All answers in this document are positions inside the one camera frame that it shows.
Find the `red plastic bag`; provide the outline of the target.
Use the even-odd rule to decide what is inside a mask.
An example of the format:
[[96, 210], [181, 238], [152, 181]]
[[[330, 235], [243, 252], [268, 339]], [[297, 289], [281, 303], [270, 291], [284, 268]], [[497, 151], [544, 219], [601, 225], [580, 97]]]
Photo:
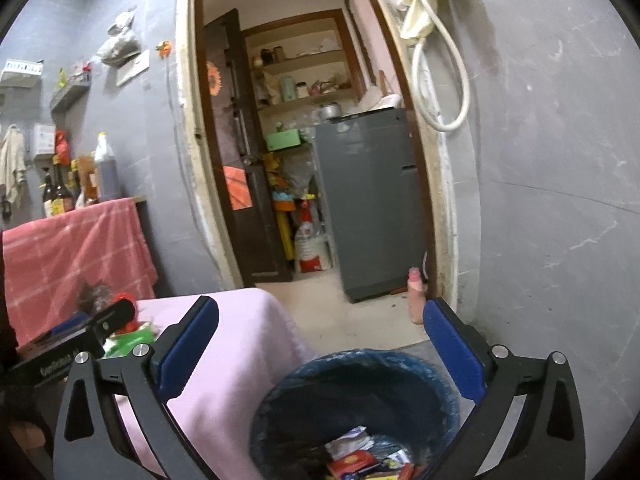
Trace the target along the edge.
[[116, 335], [125, 335], [135, 332], [140, 328], [140, 322], [138, 319], [139, 309], [137, 305], [137, 300], [132, 296], [129, 292], [115, 292], [112, 299], [117, 302], [119, 300], [126, 300], [132, 304], [132, 313], [127, 315], [127, 322], [119, 327], [118, 330], [115, 330]]

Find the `blue trash bin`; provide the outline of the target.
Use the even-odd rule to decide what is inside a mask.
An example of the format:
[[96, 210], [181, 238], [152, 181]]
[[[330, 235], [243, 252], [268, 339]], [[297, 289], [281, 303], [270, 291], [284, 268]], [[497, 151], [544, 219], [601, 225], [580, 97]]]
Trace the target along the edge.
[[441, 456], [460, 426], [454, 390], [430, 363], [400, 351], [349, 350], [285, 376], [262, 399], [250, 457], [265, 479], [321, 479], [326, 445], [362, 427], [419, 465]]

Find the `trash inside bin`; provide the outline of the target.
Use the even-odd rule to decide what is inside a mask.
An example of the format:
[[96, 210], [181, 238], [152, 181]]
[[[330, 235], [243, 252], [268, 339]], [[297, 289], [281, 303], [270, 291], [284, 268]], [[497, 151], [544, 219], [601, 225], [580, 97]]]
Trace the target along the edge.
[[352, 428], [324, 446], [331, 457], [328, 471], [338, 480], [409, 480], [424, 471], [409, 449], [396, 439]]

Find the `green plastic wrapper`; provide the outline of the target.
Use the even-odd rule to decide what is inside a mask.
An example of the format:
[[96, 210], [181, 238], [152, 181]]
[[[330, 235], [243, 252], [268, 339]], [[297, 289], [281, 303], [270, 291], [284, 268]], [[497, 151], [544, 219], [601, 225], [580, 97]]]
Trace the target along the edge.
[[151, 322], [143, 323], [137, 330], [129, 333], [114, 334], [104, 342], [104, 358], [126, 356], [138, 344], [152, 344], [160, 330]]

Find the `red checked cloth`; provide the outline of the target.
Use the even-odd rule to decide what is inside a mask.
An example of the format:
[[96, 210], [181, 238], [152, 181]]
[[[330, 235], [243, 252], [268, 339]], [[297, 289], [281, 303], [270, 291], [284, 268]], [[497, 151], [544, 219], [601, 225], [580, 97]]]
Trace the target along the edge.
[[21, 224], [2, 242], [6, 306], [21, 346], [69, 318], [85, 285], [155, 297], [157, 270], [131, 198]]

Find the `dark sauce bottle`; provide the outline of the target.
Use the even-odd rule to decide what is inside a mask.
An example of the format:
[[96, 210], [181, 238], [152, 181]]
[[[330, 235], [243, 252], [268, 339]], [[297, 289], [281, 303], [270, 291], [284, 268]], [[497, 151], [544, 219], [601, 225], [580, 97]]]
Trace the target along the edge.
[[53, 157], [54, 167], [54, 199], [52, 200], [52, 214], [59, 216], [60, 214], [66, 214], [74, 209], [73, 195], [68, 188], [66, 188], [62, 165], [58, 161], [56, 156]]

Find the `brown snack packet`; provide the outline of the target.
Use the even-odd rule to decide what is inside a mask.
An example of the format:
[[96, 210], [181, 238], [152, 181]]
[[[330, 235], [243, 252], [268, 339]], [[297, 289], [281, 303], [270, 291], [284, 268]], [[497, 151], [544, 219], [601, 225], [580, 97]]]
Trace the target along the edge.
[[96, 163], [89, 155], [78, 155], [76, 158], [81, 192], [86, 204], [99, 201], [98, 180], [96, 180]]

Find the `large dark liquid jug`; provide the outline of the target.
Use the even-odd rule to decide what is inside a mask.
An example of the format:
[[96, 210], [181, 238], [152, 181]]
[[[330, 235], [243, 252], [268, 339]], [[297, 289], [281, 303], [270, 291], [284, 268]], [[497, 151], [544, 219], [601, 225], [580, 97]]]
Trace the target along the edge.
[[96, 170], [99, 200], [101, 202], [118, 200], [122, 193], [120, 192], [117, 162], [105, 132], [98, 134], [98, 143], [94, 151], [94, 169]]

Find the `pink floral table cloth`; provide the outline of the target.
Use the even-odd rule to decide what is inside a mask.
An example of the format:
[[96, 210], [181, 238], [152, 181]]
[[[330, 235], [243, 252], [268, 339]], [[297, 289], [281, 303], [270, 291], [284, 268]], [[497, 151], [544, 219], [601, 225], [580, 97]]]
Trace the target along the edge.
[[250, 427], [280, 380], [315, 359], [283, 304], [260, 288], [212, 292], [219, 325], [169, 411], [221, 479], [258, 479]]

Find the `pink bottle on floor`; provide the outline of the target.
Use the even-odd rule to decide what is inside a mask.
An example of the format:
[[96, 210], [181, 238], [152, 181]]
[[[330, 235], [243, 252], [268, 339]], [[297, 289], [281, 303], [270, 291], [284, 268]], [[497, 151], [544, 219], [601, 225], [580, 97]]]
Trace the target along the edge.
[[411, 268], [408, 271], [407, 301], [410, 321], [416, 325], [422, 324], [426, 293], [422, 274], [418, 268]]

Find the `red white sack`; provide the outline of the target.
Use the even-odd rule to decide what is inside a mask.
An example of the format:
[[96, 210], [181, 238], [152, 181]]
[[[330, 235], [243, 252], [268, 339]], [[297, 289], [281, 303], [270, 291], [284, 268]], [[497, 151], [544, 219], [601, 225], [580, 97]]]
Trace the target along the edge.
[[299, 274], [332, 268], [326, 236], [314, 224], [309, 200], [303, 200], [300, 204], [300, 225], [294, 237], [294, 264]]

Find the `dark wooden door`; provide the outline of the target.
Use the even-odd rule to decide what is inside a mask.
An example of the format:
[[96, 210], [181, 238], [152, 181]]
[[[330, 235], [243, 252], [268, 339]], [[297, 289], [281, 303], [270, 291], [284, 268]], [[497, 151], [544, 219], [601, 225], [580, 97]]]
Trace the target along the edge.
[[266, 141], [239, 11], [232, 9], [205, 25], [204, 40], [209, 99], [243, 282], [286, 283], [292, 273], [272, 204]]

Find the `green box on shelf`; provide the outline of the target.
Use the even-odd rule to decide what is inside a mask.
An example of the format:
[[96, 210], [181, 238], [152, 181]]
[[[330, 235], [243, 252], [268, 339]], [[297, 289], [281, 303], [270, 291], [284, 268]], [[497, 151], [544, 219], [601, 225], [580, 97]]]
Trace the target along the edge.
[[266, 135], [265, 140], [270, 152], [296, 148], [296, 146], [302, 144], [302, 138], [297, 128], [269, 133]]

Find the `grey refrigerator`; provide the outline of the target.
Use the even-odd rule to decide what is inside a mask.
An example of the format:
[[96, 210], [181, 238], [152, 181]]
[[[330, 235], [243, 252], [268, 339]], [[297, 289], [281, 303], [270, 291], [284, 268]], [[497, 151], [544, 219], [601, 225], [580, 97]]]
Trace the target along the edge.
[[427, 251], [406, 111], [392, 107], [322, 122], [312, 149], [347, 299], [405, 287], [408, 271], [421, 266]]

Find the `metal pot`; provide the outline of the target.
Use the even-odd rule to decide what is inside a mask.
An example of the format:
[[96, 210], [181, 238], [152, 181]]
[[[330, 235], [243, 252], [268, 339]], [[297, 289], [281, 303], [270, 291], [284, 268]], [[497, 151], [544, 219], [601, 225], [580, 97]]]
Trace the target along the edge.
[[340, 118], [343, 116], [343, 110], [340, 103], [327, 102], [322, 103], [318, 108], [318, 115], [322, 122]]

